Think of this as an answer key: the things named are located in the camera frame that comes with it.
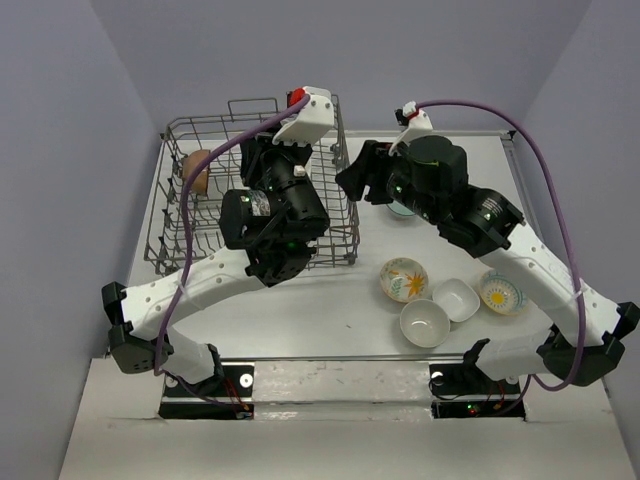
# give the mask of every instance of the wire rack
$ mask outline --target wire rack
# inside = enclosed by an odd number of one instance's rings
[[[349,158],[336,95],[332,102],[335,107],[333,129],[314,145],[307,166],[330,217],[329,230],[317,240],[317,253],[309,262],[309,268],[353,265],[360,243],[356,205],[335,183],[336,174],[349,165]],[[183,159],[196,150],[211,150],[279,111],[276,98],[230,100],[227,105],[229,113],[222,115],[177,118],[167,125],[162,136],[161,163],[153,190],[144,254],[158,275],[169,275],[184,266],[186,238],[180,212]],[[224,246],[218,226],[220,207],[227,190],[246,188],[240,178],[240,162],[240,148],[234,147],[209,165],[207,194],[189,193],[194,260]]]

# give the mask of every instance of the yellow patterned bowl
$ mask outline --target yellow patterned bowl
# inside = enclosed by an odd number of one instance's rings
[[[396,302],[409,303],[426,297],[428,283],[424,267],[410,258],[394,258],[380,270],[382,290]]]

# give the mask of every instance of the patterned bowl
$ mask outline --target patterned bowl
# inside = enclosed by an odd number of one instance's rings
[[[380,270],[380,285],[384,293],[396,302],[409,303],[427,296],[426,270],[410,258],[394,258]]]
[[[525,293],[496,270],[482,275],[478,290],[485,305],[502,315],[519,315],[529,303]]]

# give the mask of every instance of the white bracket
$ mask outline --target white bracket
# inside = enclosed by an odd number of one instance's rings
[[[309,103],[276,133],[273,137],[274,144],[313,145],[333,128],[334,109],[331,92],[323,88],[302,88],[311,97]]]
[[[405,128],[398,138],[391,144],[389,155],[394,155],[400,143],[407,145],[416,138],[426,137],[433,132],[433,125],[425,111],[416,109],[416,102],[409,102],[402,107],[402,115],[409,118],[409,125]]]

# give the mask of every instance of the blue patterned bowl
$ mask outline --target blue patterned bowl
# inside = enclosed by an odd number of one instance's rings
[[[496,270],[482,275],[478,290],[485,305],[501,315],[519,315],[529,303],[525,293]]]

